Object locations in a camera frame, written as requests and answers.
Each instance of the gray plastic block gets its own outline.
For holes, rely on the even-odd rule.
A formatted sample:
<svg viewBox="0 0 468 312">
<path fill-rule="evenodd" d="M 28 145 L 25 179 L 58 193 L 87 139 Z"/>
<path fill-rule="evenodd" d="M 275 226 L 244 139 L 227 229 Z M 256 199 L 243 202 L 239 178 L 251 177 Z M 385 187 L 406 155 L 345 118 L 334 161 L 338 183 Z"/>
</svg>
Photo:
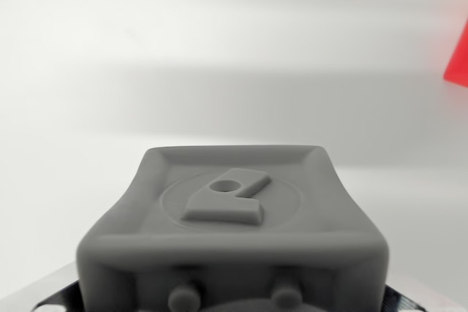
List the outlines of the gray plastic block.
<svg viewBox="0 0 468 312">
<path fill-rule="evenodd" d="M 77 262 L 87 312 L 378 312 L 388 246 L 321 147 L 155 148 Z"/>
</svg>

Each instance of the gray 3d printed part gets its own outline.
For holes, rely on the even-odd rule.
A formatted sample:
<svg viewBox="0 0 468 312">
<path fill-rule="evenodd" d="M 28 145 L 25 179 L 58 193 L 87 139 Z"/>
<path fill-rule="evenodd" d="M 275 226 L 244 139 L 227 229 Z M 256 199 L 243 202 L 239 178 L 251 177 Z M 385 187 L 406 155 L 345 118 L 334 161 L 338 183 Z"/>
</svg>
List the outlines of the gray 3d printed part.
<svg viewBox="0 0 468 312">
<path fill-rule="evenodd" d="M 378 312 L 387 265 L 385 239 L 314 146 L 151 149 L 78 248 L 87 312 L 248 300 Z"/>
</svg>

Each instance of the engraved circle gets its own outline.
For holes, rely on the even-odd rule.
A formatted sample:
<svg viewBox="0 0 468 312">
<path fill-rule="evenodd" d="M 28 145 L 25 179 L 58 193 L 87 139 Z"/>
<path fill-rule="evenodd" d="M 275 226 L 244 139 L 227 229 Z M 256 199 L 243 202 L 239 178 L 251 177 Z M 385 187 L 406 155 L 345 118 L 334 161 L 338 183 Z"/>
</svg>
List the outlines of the engraved circle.
<svg viewBox="0 0 468 312">
<path fill-rule="evenodd" d="M 252 198 L 258 199 L 263 209 L 259 226 L 229 221 L 184 220 L 182 215 L 189 198 L 202 187 L 212 184 L 222 172 L 199 173 L 168 186 L 159 198 L 161 209 L 180 227 L 200 232 L 264 231 L 288 222 L 298 212 L 303 200 L 300 189 L 287 180 L 271 177 L 271 182 Z"/>
</svg>

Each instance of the circular recess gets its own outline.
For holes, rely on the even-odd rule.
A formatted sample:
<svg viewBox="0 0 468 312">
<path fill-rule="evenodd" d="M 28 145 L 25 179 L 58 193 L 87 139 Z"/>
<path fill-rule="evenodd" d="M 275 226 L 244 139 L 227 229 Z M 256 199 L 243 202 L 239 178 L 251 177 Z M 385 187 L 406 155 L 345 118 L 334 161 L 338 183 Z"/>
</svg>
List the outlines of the circular recess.
<svg viewBox="0 0 468 312">
<path fill-rule="evenodd" d="M 198 312 L 200 305 L 200 294 L 190 284 L 176 286 L 170 292 L 167 301 L 167 306 L 171 312 Z"/>
<path fill-rule="evenodd" d="M 218 180 L 210 184 L 210 189 L 213 191 L 218 191 L 220 193 L 228 193 L 230 191 L 235 191 L 241 187 L 241 184 L 235 180 Z"/>
<path fill-rule="evenodd" d="M 214 226 L 210 221 L 185 221 L 182 218 L 186 203 L 194 191 L 207 184 L 215 183 L 219 172 L 207 172 L 193 175 L 176 181 L 168 186 L 159 198 L 162 211 L 171 221 L 180 227 L 199 232 L 250 232 L 269 230 L 291 220 L 299 211 L 303 199 L 302 191 L 291 182 L 280 178 L 271 178 L 271 183 L 265 189 L 256 193 L 252 199 L 257 199 L 263 209 L 264 217 L 261 226 L 252 226 L 235 222 L 216 222 Z M 146 222 L 140 228 L 141 233 L 154 233 L 154 228 L 159 226 L 159 214 L 147 216 Z M 323 230 L 319 216 L 310 216 L 311 227 L 314 230 Z"/>
</svg>

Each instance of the matte surface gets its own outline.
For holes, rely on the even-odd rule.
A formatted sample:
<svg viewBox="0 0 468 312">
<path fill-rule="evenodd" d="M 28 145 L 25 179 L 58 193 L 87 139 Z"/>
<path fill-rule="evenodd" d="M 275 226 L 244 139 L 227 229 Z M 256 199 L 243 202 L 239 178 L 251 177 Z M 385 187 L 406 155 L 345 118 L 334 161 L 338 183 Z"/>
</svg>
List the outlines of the matte surface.
<svg viewBox="0 0 468 312">
<path fill-rule="evenodd" d="M 468 21 L 445 70 L 444 78 L 468 87 Z"/>
<path fill-rule="evenodd" d="M 271 178 L 253 195 L 261 225 L 186 220 L 194 192 L 232 169 Z M 383 236 L 312 146 L 151 149 L 78 249 L 87 311 L 168 311 L 170 291 L 185 282 L 203 291 L 204 308 L 269 299 L 287 276 L 308 305 L 377 312 L 387 264 Z"/>
</svg>

